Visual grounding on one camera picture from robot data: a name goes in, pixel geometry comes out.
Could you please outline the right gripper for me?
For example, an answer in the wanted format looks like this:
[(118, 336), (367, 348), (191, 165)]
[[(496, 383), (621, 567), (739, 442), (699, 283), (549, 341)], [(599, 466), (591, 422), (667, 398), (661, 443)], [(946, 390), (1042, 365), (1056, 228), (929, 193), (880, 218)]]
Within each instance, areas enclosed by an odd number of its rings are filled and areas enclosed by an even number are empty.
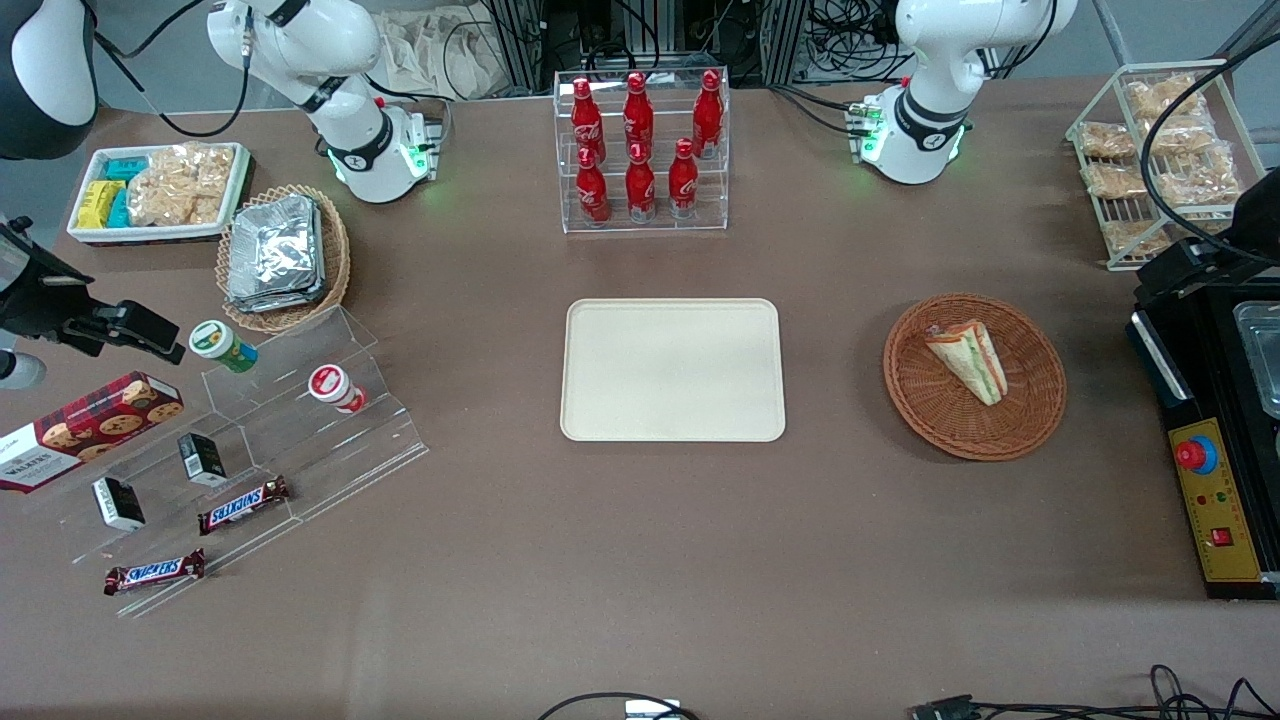
[(169, 364), (180, 364), (186, 347), (180, 328), (151, 309), (132, 300), (100, 309), (102, 331), (83, 319), (92, 315), (93, 300), (88, 283), (52, 252), (29, 240), (28, 217), (3, 219), (1, 325), (8, 333), (27, 338), (61, 342), (79, 352), (99, 357), (105, 343), (132, 347)]

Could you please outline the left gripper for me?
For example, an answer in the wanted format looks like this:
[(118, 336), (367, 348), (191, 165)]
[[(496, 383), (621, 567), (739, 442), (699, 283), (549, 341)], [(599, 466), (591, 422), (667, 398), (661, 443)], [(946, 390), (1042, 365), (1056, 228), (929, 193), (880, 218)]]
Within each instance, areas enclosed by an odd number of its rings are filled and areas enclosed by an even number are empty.
[(1137, 270), (1138, 301), (1183, 299), (1204, 287), (1238, 286), (1253, 278), (1253, 261), (1210, 243), (1179, 240)]

